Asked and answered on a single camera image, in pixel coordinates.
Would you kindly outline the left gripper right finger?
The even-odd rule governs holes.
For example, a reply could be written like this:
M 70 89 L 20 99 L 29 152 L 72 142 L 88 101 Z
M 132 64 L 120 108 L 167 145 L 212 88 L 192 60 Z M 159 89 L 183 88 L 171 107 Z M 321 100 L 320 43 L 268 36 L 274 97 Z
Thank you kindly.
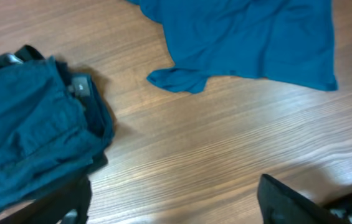
M 257 200 L 264 224 L 346 224 L 268 174 L 260 176 Z

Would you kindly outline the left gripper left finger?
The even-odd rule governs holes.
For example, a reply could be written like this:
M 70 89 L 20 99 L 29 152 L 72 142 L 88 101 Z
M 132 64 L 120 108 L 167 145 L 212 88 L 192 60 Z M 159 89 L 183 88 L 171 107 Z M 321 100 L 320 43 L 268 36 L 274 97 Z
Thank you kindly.
M 0 224 L 86 224 L 91 198 L 91 183 L 84 176 L 3 218 Z

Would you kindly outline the blue polo shirt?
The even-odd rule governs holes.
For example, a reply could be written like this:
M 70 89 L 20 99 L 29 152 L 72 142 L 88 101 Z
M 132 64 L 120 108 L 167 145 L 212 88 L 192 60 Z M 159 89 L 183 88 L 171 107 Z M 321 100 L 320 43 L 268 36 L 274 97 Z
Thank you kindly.
M 326 0 L 134 0 L 162 25 L 174 66 L 148 81 L 200 93 L 213 76 L 338 88 L 332 3 Z

